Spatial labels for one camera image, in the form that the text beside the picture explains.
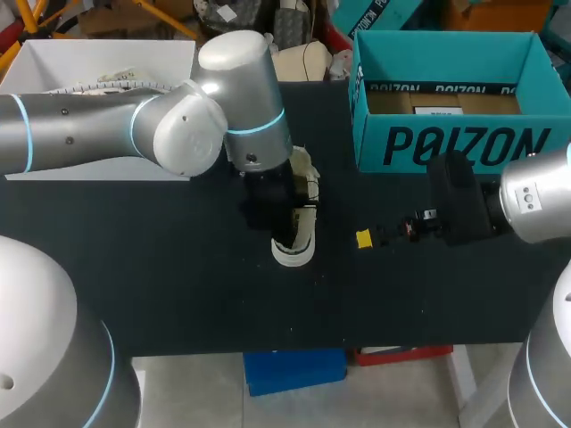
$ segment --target white box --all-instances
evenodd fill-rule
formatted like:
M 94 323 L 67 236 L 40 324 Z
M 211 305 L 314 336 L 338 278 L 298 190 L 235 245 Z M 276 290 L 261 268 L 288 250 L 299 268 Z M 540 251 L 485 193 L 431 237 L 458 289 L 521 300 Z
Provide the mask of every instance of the white box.
M 186 40 L 29 40 L 0 84 L 0 94 L 34 94 L 136 68 L 176 86 L 190 78 L 195 44 Z M 18 180 L 188 180 L 139 158 L 100 160 L 77 167 L 12 174 Z

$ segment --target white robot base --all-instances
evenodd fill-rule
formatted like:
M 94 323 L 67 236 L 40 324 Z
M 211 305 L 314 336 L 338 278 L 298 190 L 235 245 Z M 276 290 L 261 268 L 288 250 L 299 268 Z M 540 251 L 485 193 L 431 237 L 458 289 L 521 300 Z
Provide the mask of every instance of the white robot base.
M 135 428 L 135 372 L 65 271 L 0 237 L 0 272 L 0 428 Z

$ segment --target teal cardboard box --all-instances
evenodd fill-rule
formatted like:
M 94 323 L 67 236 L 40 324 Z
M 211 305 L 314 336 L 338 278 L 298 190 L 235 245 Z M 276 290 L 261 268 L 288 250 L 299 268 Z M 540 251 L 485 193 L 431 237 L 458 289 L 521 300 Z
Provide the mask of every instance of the teal cardboard box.
M 369 108 L 379 97 L 384 114 Z M 463 114 L 413 114 L 413 99 Z M 363 172 L 424 173 L 461 150 L 476 173 L 497 174 L 571 136 L 571 101 L 534 33 L 360 31 L 349 102 Z
M 344 0 L 333 24 L 351 40 L 364 29 L 401 29 L 422 0 Z

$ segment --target red crate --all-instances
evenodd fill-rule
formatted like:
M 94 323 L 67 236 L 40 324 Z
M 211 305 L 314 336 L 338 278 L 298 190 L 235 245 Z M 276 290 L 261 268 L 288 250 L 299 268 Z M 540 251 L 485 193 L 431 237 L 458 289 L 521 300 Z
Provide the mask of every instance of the red crate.
M 424 359 L 432 357 L 440 357 L 441 355 L 451 354 L 454 350 L 452 345 L 449 346 L 425 346 L 414 350 L 405 350 L 402 352 L 372 353 L 361 354 L 358 350 L 354 350 L 355 361 L 359 366 L 376 366 L 379 364 L 401 363 L 402 361 L 412 361 L 415 359 Z

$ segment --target black tabletop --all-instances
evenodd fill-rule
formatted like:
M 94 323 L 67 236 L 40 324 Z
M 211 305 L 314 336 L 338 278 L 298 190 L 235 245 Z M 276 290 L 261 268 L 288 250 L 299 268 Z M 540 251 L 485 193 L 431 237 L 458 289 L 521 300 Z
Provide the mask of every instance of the black tabletop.
M 57 260 L 131 356 L 522 341 L 571 244 L 357 250 L 355 231 L 430 206 L 426 177 L 357 172 L 346 84 L 281 88 L 321 174 L 309 265 L 247 229 L 223 158 L 190 183 L 4 181 L 0 234 Z

